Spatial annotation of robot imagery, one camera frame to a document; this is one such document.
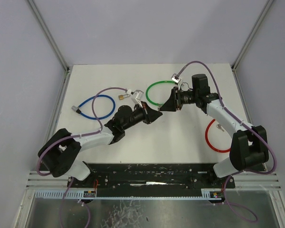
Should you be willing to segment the green cable lock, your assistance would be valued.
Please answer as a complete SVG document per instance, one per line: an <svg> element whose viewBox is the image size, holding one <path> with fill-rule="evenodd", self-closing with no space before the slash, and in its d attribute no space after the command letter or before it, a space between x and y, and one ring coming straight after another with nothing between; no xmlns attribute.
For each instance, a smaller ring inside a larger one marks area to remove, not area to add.
<svg viewBox="0 0 285 228"><path fill-rule="evenodd" d="M176 84L170 80L152 83L146 89L146 99L150 104L160 106L168 100L171 94L171 89L175 86Z"/></svg>

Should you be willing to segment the brass padlock with key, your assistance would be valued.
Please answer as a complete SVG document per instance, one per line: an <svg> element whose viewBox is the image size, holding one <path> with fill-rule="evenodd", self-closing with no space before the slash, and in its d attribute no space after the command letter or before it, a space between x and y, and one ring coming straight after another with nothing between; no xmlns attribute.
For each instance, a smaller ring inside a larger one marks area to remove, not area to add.
<svg viewBox="0 0 285 228"><path fill-rule="evenodd" d="M128 97L130 97L131 96L131 94L123 94L123 95L119 95L118 96L118 99L119 100L124 100L124 99L126 99L126 98L128 98Z"/></svg>

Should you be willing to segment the red lock key bunch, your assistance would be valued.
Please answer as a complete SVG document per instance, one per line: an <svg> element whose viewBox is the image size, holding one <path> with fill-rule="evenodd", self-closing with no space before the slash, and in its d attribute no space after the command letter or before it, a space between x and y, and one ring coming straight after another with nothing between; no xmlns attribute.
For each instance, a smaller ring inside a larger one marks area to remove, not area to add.
<svg viewBox="0 0 285 228"><path fill-rule="evenodd" d="M217 124L216 127L221 130L222 132L224 132L225 130L223 129L222 125L221 124Z"/></svg>

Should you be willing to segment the red cable lock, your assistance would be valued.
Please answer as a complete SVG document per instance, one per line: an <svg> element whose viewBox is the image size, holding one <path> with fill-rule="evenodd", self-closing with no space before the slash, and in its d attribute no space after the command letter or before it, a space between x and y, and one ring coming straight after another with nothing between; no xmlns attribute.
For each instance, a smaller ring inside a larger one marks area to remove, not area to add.
<svg viewBox="0 0 285 228"><path fill-rule="evenodd" d="M227 131L222 132L216 125L219 124L215 119L212 119L207 125L204 138L207 146L217 153L229 153L231 140Z"/></svg>

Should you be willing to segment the blue cable lock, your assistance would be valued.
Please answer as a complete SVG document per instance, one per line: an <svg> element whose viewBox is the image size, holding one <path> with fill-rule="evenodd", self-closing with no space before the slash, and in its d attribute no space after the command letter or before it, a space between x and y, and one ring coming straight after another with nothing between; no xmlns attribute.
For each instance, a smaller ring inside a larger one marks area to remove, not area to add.
<svg viewBox="0 0 285 228"><path fill-rule="evenodd" d="M72 106L71 109L86 119L96 120L91 107L93 100L94 96L86 99L78 106ZM94 102L94 112L99 120L110 117L114 113L115 109L116 102L111 96L99 95Z"/></svg>

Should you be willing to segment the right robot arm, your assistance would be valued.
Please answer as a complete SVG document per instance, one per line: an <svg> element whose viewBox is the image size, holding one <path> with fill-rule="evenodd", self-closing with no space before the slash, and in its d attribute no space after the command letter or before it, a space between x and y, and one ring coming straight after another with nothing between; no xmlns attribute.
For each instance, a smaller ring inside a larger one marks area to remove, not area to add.
<svg viewBox="0 0 285 228"><path fill-rule="evenodd" d="M212 187L218 187L224 182L224 177L233 173L263 164L269 160L266 143L266 131L262 126L253 126L236 115L229 114L220 103L219 95L212 93L205 74L191 77L192 89L183 91L181 78L172 76L177 84L168 100L159 108L162 112L176 112L183 105L195 104L205 114L215 119L232 138L229 157L213 166L213 172L207 175L207 182Z"/></svg>

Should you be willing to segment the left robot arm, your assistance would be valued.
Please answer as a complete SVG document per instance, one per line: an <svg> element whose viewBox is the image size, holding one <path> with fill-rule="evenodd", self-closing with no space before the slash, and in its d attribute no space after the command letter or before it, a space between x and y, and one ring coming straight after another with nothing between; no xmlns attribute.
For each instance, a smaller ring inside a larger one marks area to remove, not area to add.
<svg viewBox="0 0 285 228"><path fill-rule="evenodd" d="M134 109L128 105L120 106L111 120L92 133L75 135L65 128L59 129L38 152L37 169L42 162L49 171L40 172L39 175L52 175L54 178L67 175L77 179L83 187L90 187L95 181L94 175L87 164L77 159L78 154L94 147L117 143L125 137L125 130L140 122L151 124L161 116L162 112L142 102Z"/></svg>

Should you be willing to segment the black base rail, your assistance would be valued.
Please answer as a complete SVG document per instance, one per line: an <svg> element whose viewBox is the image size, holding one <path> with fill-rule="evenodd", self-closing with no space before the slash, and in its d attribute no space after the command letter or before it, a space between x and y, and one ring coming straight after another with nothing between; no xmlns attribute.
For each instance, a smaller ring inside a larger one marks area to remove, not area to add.
<svg viewBox="0 0 285 228"><path fill-rule="evenodd" d="M227 177L214 173L213 163L89 163L91 173L85 180L74 179L72 188L109 188L113 186L166 183L193 188L221 188Z"/></svg>

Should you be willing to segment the left aluminium frame post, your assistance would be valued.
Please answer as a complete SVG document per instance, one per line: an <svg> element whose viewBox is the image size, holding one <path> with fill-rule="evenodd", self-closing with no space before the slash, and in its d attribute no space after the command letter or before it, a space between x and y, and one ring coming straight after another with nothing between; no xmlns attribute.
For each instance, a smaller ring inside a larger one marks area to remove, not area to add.
<svg viewBox="0 0 285 228"><path fill-rule="evenodd" d="M49 46L51 47L54 55L56 56L57 60L59 61L61 67L63 68L64 71L69 71L70 66L68 65L68 63L66 62L65 58L63 57L54 37L52 36L52 33L50 32L45 19L41 13L41 11L39 10L37 4L35 3L34 0L25 0L25 2L27 3L28 7L30 8L30 10L32 11L32 14L34 15L38 25L40 26Z"/></svg>

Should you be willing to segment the aluminium frame post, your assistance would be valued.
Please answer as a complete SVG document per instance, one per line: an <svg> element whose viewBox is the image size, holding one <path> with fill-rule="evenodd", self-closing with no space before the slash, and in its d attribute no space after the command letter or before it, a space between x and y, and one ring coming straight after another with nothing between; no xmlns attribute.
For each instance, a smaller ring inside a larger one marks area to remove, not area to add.
<svg viewBox="0 0 285 228"><path fill-rule="evenodd" d="M259 29L261 28L264 20L266 19L268 13L270 12L273 4L275 3L275 0L267 0L264 7L262 8L259 16L257 17L248 37L246 38L244 45L242 46L239 54L237 55L235 61L231 65L231 69L233 72L237 70L239 67L241 61L245 57L245 54L247 53L249 47L251 46L255 36L257 35Z"/></svg>
<svg viewBox="0 0 285 228"><path fill-rule="evenodd" d="M25 2L27 3L28 7L30 8L30 10L32 11L32 14L34 15L38 25L40 26L49 46L51 47L54 55L56 56L57 60L59 61L61 67L63 68L64 71L69 71L70 66L68 65L68 63L66 62L65 58L63 57L54 37L52 36L52 33L50 32L45 19L41 13L41 11L39 10L37 4L35 3L34 0L25 0Z"/></svg>

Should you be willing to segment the right aluminium frame post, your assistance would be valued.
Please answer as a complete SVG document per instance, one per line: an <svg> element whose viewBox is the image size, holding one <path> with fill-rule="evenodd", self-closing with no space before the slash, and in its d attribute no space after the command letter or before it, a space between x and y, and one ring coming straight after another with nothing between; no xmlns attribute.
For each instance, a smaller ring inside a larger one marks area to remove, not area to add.
<svg viewBox="0 0 285 228"><path fill-rule="evenodd" d="M249 47L251 46L255 36L257 35L259 29L261 28L264 20L266 19L268 13L270 12L273 4L275 3L275 0L267 0L264 7L262 8L259 16L257 17L248 37L246 38L244 45L242 46L239 54L237 55L235 61L231 65L231 69L233 72L237 70L239 67L241 61L245 57L245 54L247 53Z"/></svg>

